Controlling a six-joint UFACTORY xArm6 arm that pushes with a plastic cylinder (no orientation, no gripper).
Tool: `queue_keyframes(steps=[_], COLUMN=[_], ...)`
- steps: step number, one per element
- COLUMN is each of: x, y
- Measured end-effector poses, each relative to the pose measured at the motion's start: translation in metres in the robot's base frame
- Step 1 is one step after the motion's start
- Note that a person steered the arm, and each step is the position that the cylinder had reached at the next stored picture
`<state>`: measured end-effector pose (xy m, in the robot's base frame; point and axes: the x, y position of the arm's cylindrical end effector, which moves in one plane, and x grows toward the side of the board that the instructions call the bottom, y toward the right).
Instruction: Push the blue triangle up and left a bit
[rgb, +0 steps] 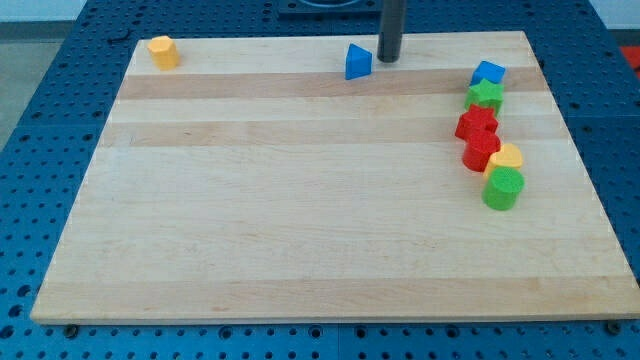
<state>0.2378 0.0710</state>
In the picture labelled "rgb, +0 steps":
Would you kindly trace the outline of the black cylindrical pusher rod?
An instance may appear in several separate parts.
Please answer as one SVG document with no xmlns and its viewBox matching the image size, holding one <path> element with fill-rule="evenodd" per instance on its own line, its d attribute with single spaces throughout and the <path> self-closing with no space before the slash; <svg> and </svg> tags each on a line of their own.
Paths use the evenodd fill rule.
<svg viewBox="0 0 640 360">
<path fill-rule="evenodd" d="M 383 63 L 394 63 L 400 57 L 406 0 L 383 0 L 378 34 L 377 59 Z"/>
</svg>

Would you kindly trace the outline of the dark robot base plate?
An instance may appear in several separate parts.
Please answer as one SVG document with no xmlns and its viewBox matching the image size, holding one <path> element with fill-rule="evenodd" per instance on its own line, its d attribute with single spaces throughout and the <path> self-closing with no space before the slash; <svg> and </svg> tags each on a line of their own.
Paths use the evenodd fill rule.
<svg viewBox="0 0 640 360">
<path fill-rule="evenodd" d="M 274 0 L 279 18 L 379 15 L 380 0 Z"/>
</svg>

